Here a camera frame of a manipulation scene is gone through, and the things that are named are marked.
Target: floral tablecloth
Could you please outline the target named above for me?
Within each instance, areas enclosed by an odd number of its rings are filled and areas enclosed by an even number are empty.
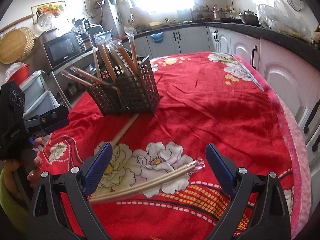
[[[257,81],[259,74],[251,66],[232,55],[202,52],[151,63],[160,95],[156,112],[141,115],[114,148],[94,195],[132,187],[199,157],[205,159],[205,147],[214,143],[251,173],[278,174],[295,236],[308,208],[300,205],[297,139],[291,136],[273,90]],[[103,117],[86,93],[69,119],[70,124],[53,133],[41,152],[43,169],[51,174],[81,165],[103,142],[111,141],[130,116]],[[205,168],[191,176],[128,199],[96,204],[93,210],[113,239],[200,240],[212,231],[229,201],[205,160]],[[254,201],[252,196],[236,235],[245,230]],[[81,234],[67,201],[65,208],[73,229]]]

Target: blue gripper pad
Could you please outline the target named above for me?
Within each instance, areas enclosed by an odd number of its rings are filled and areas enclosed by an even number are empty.
[[[231,173],[223,159],[228,161],[232,168],[236,168],[236,165],[231,161],[231,159],[222,157],[212,143],[205,149],[205,158],[207,159],[207,162],[216,176],[223,192],[230,195],[231,198],[234,197],[236,194],[236,176]]]
[[[96,159],[83,177],[82,193],[85,198],[96,191],[103,173],[110,163],[111,157],[112,146],[109,143],[105,143],[96,154]]]

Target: fruit picture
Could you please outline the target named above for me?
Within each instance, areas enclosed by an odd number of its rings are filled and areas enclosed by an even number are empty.
[[[34,14],[34,17],[32,18],[33,24],[37,24],[39,16],[45,12],[52,13],[57,18],[60,15],[64,14],[65,10],[66,10],[65,1],[45,3],[45,4],[33,6],[31,7],[31,11]]]

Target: red bucket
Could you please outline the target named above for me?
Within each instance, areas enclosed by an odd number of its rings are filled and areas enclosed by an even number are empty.
[[[29,66],[30,64],[25,64],[16,73],[14,73],[8,81],[14,80],[19,86],[23,81],[29,77]]]

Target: wooden cutting board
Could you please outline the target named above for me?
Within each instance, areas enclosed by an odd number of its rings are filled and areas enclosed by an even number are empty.
[[[0,61],[4,64],[11,64],[17,61],[24,52],[27,45],[27,38],[22,31],[13,30],[8,32],[0,40]]]
[[[36,37],[36,35],[33,32],[33,30],[31,30],[30,28],[27,28],[27,27],[21,27],[18,30],[22,31],[23,34],[27,38],[27,44],[26,44],[26,47],[24,49],[24,52],[23,52],[22,56],[18,59],[18,61],[22,61],[22,60],[27,59],[30,56],[31,50],[32,50],[32,48],[33,48],[33,46],[35,44],[33,39]]]

